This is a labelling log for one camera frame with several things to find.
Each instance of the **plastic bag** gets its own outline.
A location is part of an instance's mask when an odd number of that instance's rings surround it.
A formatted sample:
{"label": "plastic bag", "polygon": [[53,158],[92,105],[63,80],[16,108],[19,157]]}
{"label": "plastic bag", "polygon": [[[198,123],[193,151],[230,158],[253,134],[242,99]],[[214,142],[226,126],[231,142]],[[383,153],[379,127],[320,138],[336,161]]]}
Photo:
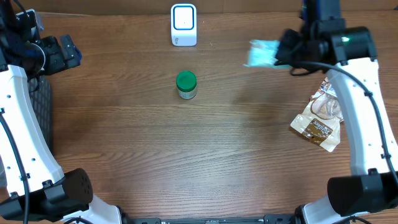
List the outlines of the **plastic bag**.
{"label": "plastic bag", "polygon": [[343,113],[336,93],[326,78],[304,112],[297,115],[290,126],[314,144],[332,152],[340,143],[342,121]]}

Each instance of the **green lid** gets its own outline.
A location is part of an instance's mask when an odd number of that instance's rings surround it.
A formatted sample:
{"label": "green lid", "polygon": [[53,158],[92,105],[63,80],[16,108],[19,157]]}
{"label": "green lid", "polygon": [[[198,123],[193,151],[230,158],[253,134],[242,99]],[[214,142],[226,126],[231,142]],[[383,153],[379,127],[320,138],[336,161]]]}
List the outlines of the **green lid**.
{"label": "green lid", "polygon": [[197,86],[197,77],[190,71],[184,71],[177,75],[177,88],[182,92],[190,92]]}

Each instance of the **light blue towel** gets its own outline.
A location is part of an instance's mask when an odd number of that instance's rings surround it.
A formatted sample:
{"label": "light blue towel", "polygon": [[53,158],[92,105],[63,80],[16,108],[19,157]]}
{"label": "light blue towel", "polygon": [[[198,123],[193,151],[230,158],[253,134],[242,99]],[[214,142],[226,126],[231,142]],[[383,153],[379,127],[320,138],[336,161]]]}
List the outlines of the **light blue towel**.
{"label": "light blue towel", "polygon": [[252,40],[250,41],[251,50],[249,51],[248,64],[246,67],[262,67],[262,68],[275,68],[287,69],[288,65],[275,66],[277,59],[275,55],[279,47],[278,40]]}

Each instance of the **wooden table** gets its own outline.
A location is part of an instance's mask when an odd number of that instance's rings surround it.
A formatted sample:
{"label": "wooden table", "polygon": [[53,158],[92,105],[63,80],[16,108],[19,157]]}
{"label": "wooden table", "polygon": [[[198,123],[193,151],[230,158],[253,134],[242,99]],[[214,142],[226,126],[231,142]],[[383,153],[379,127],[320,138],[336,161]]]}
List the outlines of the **wooden table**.
{"label": "wooden table", "polygon": [[[398,13],[344,16],[373,33],[398,133]],[[168,15],[46,17],[44,24],[43,37],[70,34],[83,52],[80,67],[49,77],[55,158],[64,172],[84,168],[95,193],[132,217],[292,213],[324,196],[329,178],[350,175],[344,125],[333,153],[289,129],[324,76],[243,66],[249,41],[298,29],[296,13],[199,15],[196,47],[172,46]],[[192,100],[177,94],[183,70],[198,78]],[[397,223],[398,212],[366,218]]]}

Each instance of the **green light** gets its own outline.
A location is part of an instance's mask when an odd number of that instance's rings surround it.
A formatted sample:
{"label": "green light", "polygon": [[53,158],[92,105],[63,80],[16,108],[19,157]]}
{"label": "green light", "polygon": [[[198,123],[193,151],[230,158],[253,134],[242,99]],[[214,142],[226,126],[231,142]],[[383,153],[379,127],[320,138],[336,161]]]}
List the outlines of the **green light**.
{"label": "green light", "polygon": [[341,40],[342,40],[343,42],[348,42],[348,41],[349,41],[349,37],[342,37]]}

